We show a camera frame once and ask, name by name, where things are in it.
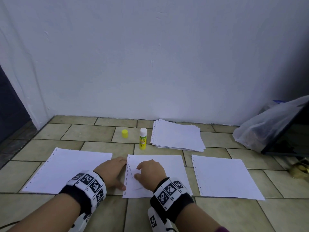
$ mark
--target person's left arm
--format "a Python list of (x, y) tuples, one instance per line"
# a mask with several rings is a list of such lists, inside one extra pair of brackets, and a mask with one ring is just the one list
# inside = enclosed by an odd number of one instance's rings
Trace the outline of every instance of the person's left arm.
[[(115, 186), (124, 191), (126, 187), (117, 176), (126, 163), (125, 158), (118, 157), (100, 164), (93, 171), (103, 178), (106, 188)], [(80, 210), (80, 204), (70, 195), (58, 194), (8, 232), (67, 232), (79, 216)]]

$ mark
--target stack of paper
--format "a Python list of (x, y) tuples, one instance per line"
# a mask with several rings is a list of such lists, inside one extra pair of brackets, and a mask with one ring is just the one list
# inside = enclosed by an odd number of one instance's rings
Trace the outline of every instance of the stack of paper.
[(164, 168), (166, 175), (171, 178), (178, 178), (190, 191), (190, 195), (192, 195), (187, 173), (180, 155), (128, 155), (125, 177), (127, 189), (123, 192), (123, 198), (151, 198), (154, 195), (134, 178), (134, 174), (141, 173), (136, 167), (139, 163), (147, 160), (159, 162)]
[(161, 148), (204, 152), (201, 131), (195, 125), (180, 125), (162, 119), (153, 124), (151, 141)]
[(22, 191), (58, 194), (66, 182), (76, 174), (83, 170), (93, 170), (111, 158), (112, 153), (56, 148)]
[(201, 196), (265, 200), (242, 160), (192, 155)]

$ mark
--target person's right hand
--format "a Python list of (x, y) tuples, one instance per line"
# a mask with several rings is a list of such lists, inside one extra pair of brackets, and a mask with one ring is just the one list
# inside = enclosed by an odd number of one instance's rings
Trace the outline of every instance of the person's right hand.
[(161, 164), (154, 160), (141, 162), (137, 169), (141, 174), (134, 174), (134, 178), (142, 184), (147, 190), (154, 191), (160, 181), (166, 178), (166, 173)]

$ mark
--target glue stick label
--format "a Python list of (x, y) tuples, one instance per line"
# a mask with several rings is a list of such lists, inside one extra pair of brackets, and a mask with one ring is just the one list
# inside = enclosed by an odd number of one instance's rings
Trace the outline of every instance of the glue stick label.
[(146, 140), (147, 140), (147, 136), (146, 137), (139, 137), (139, 148), (141, 150), (146, 149)]

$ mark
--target forearm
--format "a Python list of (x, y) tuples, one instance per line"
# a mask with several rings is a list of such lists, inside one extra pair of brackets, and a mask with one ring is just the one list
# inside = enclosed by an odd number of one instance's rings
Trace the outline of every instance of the forearm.
[(68, 232), (79, 216), (80, 205), (59, 194), (12, 227), (9, 232)]
[(175, 225), (179, 232), (215, 232), (220, 225), (195, 203), (188, 204), (178, 215)]

